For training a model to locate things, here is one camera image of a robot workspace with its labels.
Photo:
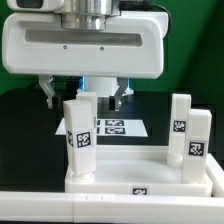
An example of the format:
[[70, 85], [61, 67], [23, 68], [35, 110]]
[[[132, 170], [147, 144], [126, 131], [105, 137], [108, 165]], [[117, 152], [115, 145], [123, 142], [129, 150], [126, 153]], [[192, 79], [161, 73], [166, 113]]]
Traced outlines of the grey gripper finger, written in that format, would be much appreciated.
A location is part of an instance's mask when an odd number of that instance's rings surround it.
[[52, 82], [54, 78], [51, 75], [39, 75], [39, 85], [47, 97], [47, 105], [50, 109], [59, 107], [59, 95], [54, 90]]
[[127, 78], [117, 79], [118, 89], [113, 96], [109, 97], [109, 109], [113, 111], [118, 111], [120, 107], [120, 99], [128, 87]]

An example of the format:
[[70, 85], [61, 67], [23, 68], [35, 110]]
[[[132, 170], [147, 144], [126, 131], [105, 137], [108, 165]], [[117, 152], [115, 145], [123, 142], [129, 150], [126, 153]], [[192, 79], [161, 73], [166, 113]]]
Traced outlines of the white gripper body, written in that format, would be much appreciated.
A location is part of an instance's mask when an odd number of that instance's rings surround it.
[[164, 68], [164, 12], [124, 12], [103, 31], [64, 29], [57, 14], [14, 13], [2, 31], [11, 74], [156, 79]]

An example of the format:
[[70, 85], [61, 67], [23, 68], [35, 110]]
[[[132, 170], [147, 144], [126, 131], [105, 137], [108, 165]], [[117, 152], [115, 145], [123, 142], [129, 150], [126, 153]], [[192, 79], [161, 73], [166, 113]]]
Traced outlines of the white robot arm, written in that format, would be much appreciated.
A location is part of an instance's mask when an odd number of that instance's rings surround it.
[[6, 0], [2, 64], [11, 74], [37, 75], [52, 105], [55, 76], [85, 76], [99, 90], [117, 80], [116, 110], [130, 78], [156, 79], [164, 69], [163, 40], [171, 16], [151, 0]]

